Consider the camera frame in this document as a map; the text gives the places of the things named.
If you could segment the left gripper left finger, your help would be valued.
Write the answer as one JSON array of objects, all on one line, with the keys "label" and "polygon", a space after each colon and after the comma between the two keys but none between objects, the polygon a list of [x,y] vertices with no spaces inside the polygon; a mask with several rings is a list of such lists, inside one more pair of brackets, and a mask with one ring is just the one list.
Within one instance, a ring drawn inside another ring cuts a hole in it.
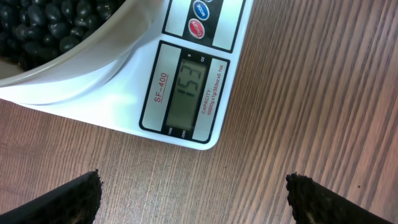
[{"label": "left gripper left finger", "polygon": [[1,223],[93,223],[100,208],[102,181],[90,171],[1,215]]}]

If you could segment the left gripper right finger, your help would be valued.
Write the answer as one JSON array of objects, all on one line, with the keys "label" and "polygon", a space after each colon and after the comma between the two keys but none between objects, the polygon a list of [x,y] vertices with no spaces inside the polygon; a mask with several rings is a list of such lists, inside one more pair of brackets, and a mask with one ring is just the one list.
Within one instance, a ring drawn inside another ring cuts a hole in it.
[{"label": "left gripper right finger", "polygon": [[286,181],[296,224],[391,224],[307,176],[288,174]]}]

